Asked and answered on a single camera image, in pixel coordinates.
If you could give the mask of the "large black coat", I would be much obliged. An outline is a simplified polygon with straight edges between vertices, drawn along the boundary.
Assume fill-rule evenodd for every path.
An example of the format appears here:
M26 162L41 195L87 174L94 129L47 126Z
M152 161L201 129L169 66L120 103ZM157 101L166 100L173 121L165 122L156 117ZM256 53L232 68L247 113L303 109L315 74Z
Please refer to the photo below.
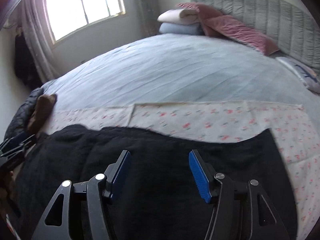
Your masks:
M123 150L132 154L132 163L121 194L110 207L119 239L204 239L212 207L200 197L191 174L188 155L192 150L234 181L259 181L289 237L296 238L295 197L269 130L237 143L210 144L138 128L94 131L73 125L41 135L17 176L21 239L31 239L64 180L91 179L116 162Z

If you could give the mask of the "dark hanging clothes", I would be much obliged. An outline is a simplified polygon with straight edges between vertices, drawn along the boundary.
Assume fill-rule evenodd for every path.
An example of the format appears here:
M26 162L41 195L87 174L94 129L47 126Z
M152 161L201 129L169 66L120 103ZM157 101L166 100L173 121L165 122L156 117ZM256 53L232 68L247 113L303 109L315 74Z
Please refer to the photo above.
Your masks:
M14 71L17 78L31 90L42 86L34 59L24 38L22 27L16 28Z

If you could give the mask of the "bedroom window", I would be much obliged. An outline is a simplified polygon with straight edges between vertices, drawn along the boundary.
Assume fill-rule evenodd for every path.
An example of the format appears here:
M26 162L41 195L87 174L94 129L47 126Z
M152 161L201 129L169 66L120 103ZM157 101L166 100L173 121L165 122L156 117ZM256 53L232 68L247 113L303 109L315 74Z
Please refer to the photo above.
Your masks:
M53 44L77 31L126 13L123 0L43 0Z

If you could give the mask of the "dark quilted puffer jacket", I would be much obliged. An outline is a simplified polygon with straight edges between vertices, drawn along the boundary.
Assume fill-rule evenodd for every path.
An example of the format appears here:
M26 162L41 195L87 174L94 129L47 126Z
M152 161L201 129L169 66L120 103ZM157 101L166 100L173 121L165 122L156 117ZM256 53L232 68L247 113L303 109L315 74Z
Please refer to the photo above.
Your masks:
M43 95L43 88L33 90L25 102L18 108L4 135L4 140L13 138L24 132L35 111L38 98Z

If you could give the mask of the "cherry print bed sheet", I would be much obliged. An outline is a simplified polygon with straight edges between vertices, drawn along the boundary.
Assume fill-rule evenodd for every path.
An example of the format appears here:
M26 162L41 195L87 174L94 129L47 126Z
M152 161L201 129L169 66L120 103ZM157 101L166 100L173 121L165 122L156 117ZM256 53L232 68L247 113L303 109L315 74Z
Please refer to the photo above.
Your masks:
M319 219L319 134L301 105L225 101L55 110L42 130L52 134L76 124L94 130L137 127L205 142L240 142L270 129L295 193L297 238L306 239Z

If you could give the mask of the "brown garment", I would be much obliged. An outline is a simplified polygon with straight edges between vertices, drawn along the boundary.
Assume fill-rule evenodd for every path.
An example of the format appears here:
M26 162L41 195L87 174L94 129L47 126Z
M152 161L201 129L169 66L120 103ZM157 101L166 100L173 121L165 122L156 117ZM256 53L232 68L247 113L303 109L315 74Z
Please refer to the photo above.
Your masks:
M32 135L39 132L42 126L46 123L47 119L50 117L56 102L56 94L44 94L38 98L35 111L33 112L26 129L28 134Z

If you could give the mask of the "light blue bed cover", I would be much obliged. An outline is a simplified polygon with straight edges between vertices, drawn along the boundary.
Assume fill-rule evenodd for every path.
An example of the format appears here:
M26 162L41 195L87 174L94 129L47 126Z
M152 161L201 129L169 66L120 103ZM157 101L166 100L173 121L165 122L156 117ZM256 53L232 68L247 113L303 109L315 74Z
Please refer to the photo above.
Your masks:
M223 38L164 34L76 67L43 86L60 110L144 102L259 100L319 111L319 96L274 58Z

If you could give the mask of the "grey window curtain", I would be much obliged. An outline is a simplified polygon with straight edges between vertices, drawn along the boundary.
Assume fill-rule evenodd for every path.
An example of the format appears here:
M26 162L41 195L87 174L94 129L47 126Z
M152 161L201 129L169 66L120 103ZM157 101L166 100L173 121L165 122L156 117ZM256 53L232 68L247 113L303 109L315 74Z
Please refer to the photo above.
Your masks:
M46 83L60 74L55 66L54 55L44 35L36 0L22 0L21 21L27 47L34 59L40 80Z

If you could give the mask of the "patterned white pillow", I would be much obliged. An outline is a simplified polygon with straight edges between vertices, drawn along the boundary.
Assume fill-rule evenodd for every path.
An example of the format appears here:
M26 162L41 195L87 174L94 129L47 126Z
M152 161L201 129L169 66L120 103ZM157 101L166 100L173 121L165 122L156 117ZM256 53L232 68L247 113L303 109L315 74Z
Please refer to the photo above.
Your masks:
M319 94L319 77L314 70L291 57L280 56L276 60L298 77L305 88Z

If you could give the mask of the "light blue folded blanket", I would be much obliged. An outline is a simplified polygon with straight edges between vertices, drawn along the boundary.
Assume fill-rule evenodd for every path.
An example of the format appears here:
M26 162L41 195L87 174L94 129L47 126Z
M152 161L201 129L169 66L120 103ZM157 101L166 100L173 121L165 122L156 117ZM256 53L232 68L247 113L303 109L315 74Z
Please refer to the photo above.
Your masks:
M199 23L191 25L182 25L176 23L162 23L159 32L161 34L183 34L203 36L204 31Z

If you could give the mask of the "pink velvet pillow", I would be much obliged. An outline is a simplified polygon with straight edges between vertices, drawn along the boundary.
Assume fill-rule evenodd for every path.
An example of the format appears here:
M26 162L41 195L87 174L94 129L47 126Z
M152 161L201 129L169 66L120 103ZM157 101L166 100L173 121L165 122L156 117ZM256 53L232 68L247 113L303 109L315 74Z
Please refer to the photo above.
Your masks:
M265 56L278 52L274 41L265 34L246 26L231 15L224 15L221 11L203 3L178 3L178 8L196 10L199 22L208 37L224 36L233 41L249 46Z

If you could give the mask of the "white folded blanket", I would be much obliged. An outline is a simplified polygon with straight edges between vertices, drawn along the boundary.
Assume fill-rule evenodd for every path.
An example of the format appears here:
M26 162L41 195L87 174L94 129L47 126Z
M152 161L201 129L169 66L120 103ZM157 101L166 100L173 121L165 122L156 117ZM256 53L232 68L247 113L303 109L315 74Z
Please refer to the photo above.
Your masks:
M191 25L199 23L199 16L196 10L189 9L171 9L168 10L157 18L161 23L173 23L180 25Z

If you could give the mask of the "grey padded headboard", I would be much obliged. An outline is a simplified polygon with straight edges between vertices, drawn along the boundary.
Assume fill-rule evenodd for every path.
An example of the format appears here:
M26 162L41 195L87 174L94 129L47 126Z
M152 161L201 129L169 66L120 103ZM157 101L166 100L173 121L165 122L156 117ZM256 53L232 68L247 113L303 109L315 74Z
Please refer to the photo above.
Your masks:
M211 5L272 38L286 55L319 73L319 26L284 0L191 0Z

